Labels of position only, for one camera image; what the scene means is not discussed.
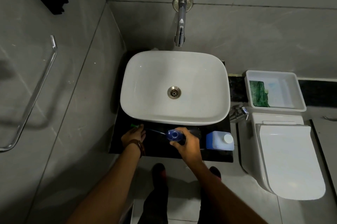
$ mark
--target drain cover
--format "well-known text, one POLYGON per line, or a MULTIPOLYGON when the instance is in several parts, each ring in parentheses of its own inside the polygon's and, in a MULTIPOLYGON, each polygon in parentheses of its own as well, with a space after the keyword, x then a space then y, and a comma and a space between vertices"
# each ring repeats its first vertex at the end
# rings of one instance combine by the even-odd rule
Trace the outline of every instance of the drain cover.
POLYGON ((167 95, 171 99, 177 99, 177 98, 179 98, 179 96, 181 95, 180 88, 178 88, 178 87, 170 87, 167 90, 167 95))

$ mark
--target white bottle cap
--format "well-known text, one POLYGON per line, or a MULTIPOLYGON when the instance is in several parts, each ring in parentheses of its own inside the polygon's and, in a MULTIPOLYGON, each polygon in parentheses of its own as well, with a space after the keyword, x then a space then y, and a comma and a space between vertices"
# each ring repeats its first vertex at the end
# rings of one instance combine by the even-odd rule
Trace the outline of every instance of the white bottle cap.
POLYGON ((225 143, 227 143, 227 144, 231 144, 231 143, 234 141, 234 139, 233 139, 233 137, 232 137, 231 134, 226 134, 226 135, 223 137, 223 141, 224 141, 225 143))

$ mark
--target brown leather bracelet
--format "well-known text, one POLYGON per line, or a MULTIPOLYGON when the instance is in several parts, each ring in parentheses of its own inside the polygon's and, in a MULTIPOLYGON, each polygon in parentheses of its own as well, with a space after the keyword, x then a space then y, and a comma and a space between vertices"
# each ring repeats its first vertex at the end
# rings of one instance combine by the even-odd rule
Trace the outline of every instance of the brown leather bracelet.
POLYGON ((129 141, 127 143, 127 145, 125 146, 125 148, 129 145, 129 144, 136 144, 138 146, 138 148, 141 150, 141 156, 145 156, 145 148, 144 148, 144 144, 139 141, 139 140, 136 140, 136 139, 132 139, 131 141, 129 141))

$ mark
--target white plastic tray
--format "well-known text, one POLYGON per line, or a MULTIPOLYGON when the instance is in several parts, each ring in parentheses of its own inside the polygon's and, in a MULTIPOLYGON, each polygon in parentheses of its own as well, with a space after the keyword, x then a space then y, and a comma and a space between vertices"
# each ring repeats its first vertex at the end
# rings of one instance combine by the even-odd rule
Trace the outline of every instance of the white plastic tray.
POLYGON ((300 85, 295 73, 248 70, 245 77, 249 105, 255 109, 275 111, 306 111, 300 85), (253 105, 249 81, 263 81, 268 90, 270 107, 253 105))

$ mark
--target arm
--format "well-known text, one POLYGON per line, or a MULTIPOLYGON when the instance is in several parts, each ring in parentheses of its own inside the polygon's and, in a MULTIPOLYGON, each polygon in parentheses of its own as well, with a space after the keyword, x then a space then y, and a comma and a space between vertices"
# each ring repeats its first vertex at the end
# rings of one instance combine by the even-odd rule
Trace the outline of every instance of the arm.
POLYGON ((170 144, 179 151, 185 163, 199 180, 222 223, 267 224, 208 170, 201 158, 199 139, 185 127, 176 129, 184 133, 186 143, 182 146, 171 141, 170 144))
MULTIPOLYGON (((131 129, 122 137, 123 146, 132 139, 145 138, 144 126, 131 129)), ((134 143, 126 146, 113 167, 89 195, 78 205, 67 224, 119 222, 141 151, 134 143)))

